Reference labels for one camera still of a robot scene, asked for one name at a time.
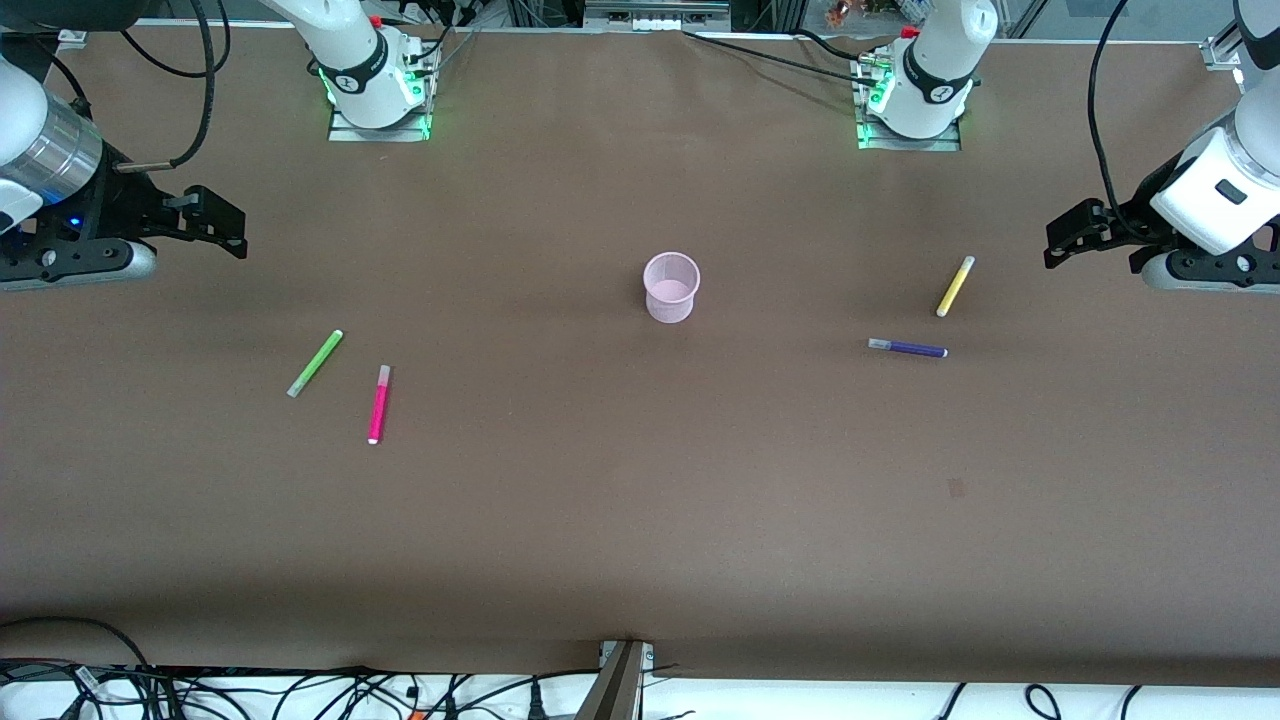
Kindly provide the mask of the metal table clamp bracket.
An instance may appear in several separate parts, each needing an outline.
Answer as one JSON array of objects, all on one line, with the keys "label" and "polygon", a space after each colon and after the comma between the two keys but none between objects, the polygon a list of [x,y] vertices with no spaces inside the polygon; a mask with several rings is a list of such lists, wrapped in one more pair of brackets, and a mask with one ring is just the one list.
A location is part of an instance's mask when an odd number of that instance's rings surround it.
[{"label": "metal table clamp bracket", "polygon": [[605,641],[602,666],[573,720],[641,720],[645,675],[655,669],[655,651],[645,641]]}]

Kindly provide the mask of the green marker pen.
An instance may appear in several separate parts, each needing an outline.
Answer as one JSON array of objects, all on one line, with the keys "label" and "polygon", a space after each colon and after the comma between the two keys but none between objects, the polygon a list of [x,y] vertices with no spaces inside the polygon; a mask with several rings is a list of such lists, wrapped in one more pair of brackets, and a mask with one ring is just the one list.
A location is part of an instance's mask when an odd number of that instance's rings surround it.
[{"label": "green marker pen", "polygon": [[288,397],[297,398],[305,391],[305,388],[308,386],[312,378],[317,374],[317,372],[324,366],[326,360],[332,356],[334,350],[340,345],[343,338],[344,338],[344,332],[342,329],[334,329],[325,338],[320,348],[315,352],[314,356],[311,356],[311,359],[305,364],[300,374],[291,383],[289,388],[285,392]]}]

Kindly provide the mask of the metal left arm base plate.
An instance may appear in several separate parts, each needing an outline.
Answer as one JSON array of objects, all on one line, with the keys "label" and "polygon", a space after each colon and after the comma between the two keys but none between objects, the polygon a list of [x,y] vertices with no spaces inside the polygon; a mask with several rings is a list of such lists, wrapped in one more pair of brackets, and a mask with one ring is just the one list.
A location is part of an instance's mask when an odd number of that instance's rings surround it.
[{"label": "metal left arm base plate", "polygon": [[910,138],[893,132],[882,119],[868,117],[858,120],[858,147],[910,152],[959,152],[963,150],[960,127],[952,122],[947,129],[931,138]]}]

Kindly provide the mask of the yellow marker pen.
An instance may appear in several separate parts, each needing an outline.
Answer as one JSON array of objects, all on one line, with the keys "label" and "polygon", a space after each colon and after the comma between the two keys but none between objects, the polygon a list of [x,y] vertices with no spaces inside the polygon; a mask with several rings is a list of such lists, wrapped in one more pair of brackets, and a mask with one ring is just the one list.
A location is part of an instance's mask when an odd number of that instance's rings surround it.
[{"label": "yellow marker pen", "polygon": [[955,304],[955,301],[956,301],[956,299],[957,299],[961,288],[964,287],[964,284],[966,282],[966,278],[970,275],[972,269],[975,265],[975,263],[977,263],[977,259],[974,256],[972,256],[972,255],[965,256],[961,260],[961,263],[959,264],[956,272],[954,273],[952,279],[950,281],[948,286],[946,287],[945,292],[942,293],[938,305],[936,306],[934,315],[937,318],[946,318],[950,314],[950,311],[951,311],[951,309],[952,309],[952,306],[954,306],[954,304]]}]

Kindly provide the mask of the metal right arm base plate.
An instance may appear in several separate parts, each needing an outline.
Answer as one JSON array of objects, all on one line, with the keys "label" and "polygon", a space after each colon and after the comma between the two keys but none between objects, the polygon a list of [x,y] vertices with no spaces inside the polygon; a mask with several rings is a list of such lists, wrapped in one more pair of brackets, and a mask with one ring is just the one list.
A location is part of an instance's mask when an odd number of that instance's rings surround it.
[{"label": "metal right arm base plate", "polygon": [[332,110],[328,140],[330,142],[416,143],[431,136],[433,105],[413,108],[398,122],[381,128],[361,128],[335,108]]}]

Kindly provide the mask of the pink mesh pen holder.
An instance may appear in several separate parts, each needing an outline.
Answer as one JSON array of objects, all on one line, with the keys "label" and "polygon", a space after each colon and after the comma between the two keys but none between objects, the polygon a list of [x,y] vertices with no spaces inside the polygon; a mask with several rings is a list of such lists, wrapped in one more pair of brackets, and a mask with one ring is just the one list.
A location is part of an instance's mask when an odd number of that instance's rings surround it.
[{"label": "pink mesh pen holder", "polygon": [[700,268],[690,256],[657,254],[643,270],[646,310],[660,323],[681,323],[694,310],[700,283]]}]

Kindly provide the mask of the pink marker pen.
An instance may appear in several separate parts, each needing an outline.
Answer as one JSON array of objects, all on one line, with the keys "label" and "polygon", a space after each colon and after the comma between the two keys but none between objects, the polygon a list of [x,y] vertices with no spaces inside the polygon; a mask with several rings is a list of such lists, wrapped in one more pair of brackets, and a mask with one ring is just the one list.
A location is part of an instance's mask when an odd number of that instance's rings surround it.
[{"label": "pink marker pen", "polygon": [[387,406],[390,388],[390,365],[380,365],[367,425],[367,443],[376,446],[384,436]]}]

